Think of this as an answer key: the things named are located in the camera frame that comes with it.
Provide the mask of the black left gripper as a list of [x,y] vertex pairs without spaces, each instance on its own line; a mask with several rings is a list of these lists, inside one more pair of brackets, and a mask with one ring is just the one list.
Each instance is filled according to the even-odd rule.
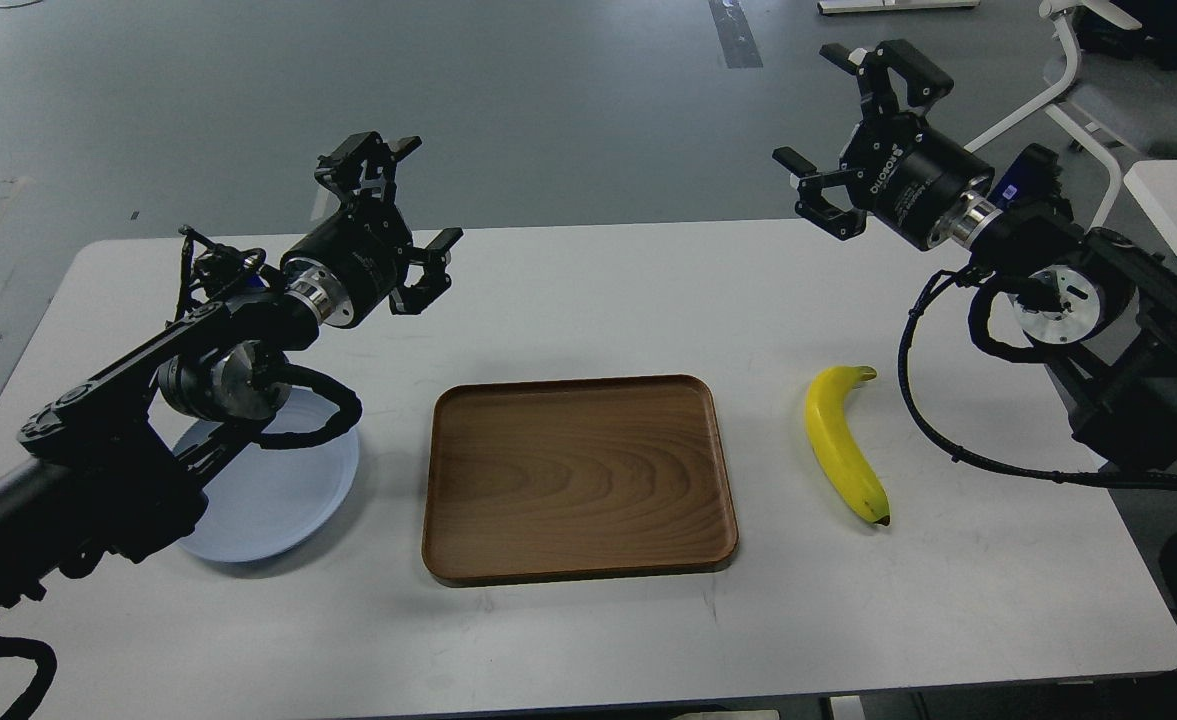
[[312,302],[319,324],[355,327],[384,300],[393,315],[419,315],[451,288],[450,251],[465,231],[445,228],[418,247],[395,208],[397,169],[420,146],[418,135],[390,142],[361,132],[318,156],[315,182],[341,209],[292,246],[281,269],[290,293]]

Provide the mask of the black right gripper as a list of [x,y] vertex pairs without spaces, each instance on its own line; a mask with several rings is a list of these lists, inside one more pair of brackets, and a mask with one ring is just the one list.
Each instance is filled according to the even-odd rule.
[[[839,169],[818,169],[793,147],[772,159],[797,179],[794,214],[840,241],[867,228],[867,213],[916,249],[943,242],[936,225],[964,192],[986,191],[995,169],[927,124],[927,111],[955,91],[955,78],[907,40],[872,49],[825,44],[818,54],[856,78],[859,122],[840,154]],[[847,188],[852,208],[824,192]]]

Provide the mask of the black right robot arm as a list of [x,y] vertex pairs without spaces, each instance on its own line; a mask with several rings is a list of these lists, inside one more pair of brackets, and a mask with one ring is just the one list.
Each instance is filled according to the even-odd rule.
[[[859,122],[838,169],[817,169],[798,151],[774,161],[799,184],[794,213],[839,240],[875,218],[916,249],[957,244],[967,264],[939,272],[909,311],[896,379],[909,415],[950,459],[1009,476],[1106,489],[1177,492],[1177,273],[1103,227],[1068,215],[1056,186],[1003,201],[995,169],[927,124],[953,79],[902,38],[872,49],[826,44],[853,76]],[[1005,364],[1045,366],[1071,396],[1073,441],[1100,471],[1020,468],[982,456],[936,429],[915,401],[909,352],[920,316],[950,287],[971,287],[969,340]]]

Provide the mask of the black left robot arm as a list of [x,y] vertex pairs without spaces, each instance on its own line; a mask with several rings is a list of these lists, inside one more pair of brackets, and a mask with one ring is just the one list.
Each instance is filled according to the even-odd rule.
[[[58,571],[77,579],[108,553],[141,562],[189,536],[219,471],[251,446],[310,448],[361,418],[355,392],[291,364],[322,325],[352,328],[375,307],[427,309],[451,287],[443,229],[415,246],[395,204],[399,165],[420,136],[355,133],[318,160],[335,213],[280,264],[184,225],[175,315],[162,332],[32,414],[18,429],[27,459],[0,478],[0,611],[44,598]],[[56,652],[0,635],[0,659],[34,676],[6,711],[29,719],[56,675]]]

